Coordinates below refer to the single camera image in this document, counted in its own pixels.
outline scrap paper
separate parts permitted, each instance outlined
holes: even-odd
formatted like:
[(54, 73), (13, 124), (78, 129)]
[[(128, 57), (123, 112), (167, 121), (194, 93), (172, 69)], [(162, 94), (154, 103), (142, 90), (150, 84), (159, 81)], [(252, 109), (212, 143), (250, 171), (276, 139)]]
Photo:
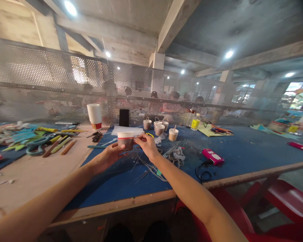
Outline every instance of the scrap paper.
[[(203, 124), (199, 124), (198, 130), (204, 133), (206, 136), (211, 137), (211, 136), (233, 136), (233, 134), (219, 134), (219, 133), (214, 133), (211, 131), (212, 128), (214, 128), (213, 124), (208, 124), (206, 127), (206, 123), (204, 122)], [(231, 132), (228, 129), (221, 128), (222, 130), (226, 132)]]
[(250, 126), (250, 128), (262, 131), (264, 133), (278, 135), (278, 136), (281, 136), (281, 137), (284, 137), (284, 138), (291, 138), (291, 139), (294, 139), (294, 140), (298, 140), (300, 138), (299, 136), (294, 135), (294, 134), (272, 131), (268, 128), (265, 128), (262, 124), (253, 125), (253, 126)]

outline wooden table edge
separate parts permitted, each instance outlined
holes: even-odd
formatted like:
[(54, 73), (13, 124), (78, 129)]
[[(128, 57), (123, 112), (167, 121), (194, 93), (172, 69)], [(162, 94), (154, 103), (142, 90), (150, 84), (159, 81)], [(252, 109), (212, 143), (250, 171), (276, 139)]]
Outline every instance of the wooden table edge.
[[(303, 162), (275, 167), (267, 170), (251, 172), (243, 175), (233, 176), (215, 181), (209, 181), (203, 184), (207, 189), (226, 187), (237, 185), (245, 182), (250, 182), (262, 179), (271, 175), (282, 174), (285, 172), (303, 168)], [(98, 217), (109, 213), (114, 213), (134, 207), (139, 207), (155, 202), (160, 202), (174, 198), (176, 196), (173, 190), (161, 191), (153, 194), (146, 194), (135, 198), (127, 198), (109, 203), (103, 203), (91, 207), (73, 209), (61, 212), (54, 221), (49, 225), (49, 228), (60, 226), (63, 224), (72, 223), (79, 220), (84, 220), (92, 217)]]

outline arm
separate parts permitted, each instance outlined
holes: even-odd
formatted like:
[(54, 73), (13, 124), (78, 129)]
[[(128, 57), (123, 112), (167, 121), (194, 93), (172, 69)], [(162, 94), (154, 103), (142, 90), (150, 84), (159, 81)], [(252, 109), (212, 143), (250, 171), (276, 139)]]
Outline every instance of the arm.
[(159, 154), (154, 139), (146, 134), (134, 140), (168, 180), (177, 196), (206, 227), (213, 242), (248, 241), (212, 194)]
[(0, 241), (34, 241), (95, 175), (126, 155), (120, 154), (124, 148), (117, 143), (109, 145), (61, 182), (4, 216), (0, 220)]

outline yellow paper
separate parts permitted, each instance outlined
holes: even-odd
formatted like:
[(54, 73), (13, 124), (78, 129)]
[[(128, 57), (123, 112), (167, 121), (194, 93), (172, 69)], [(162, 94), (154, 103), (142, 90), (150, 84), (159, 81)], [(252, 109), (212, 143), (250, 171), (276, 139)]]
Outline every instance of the yellow paper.
[(211, 124), (208, 124), (206, 128), (204, 127), (206, 125), (206, 123), (203, 123), (203, 124), (200, 123), (198, 130), (201, 131), (202, 133), (204, 133), (208, 137), (210, 137), (210, 136), (232, 136), (233, 135), (233, 134), (224, 135), (224, 134), (213, 133), (211, 131), (211, 128), (212, 128)]

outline concrete ceiling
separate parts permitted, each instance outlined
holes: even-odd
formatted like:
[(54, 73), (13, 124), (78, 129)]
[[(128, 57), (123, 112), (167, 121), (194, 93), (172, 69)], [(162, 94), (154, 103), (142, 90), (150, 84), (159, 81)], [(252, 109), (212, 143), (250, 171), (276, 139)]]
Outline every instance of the concrete ceiling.
[(172, 0), (73, 0), (78, 11), (158, 36)]
[(272, 74), (276, 74), (279, 72), (291, 72), (303, 69), (303, 57), (262, 65), (260, 66), (260, 68), (269, 71)]
[(234, 59), (303, 40), (303, 0), (203, 0), (174, 43)]

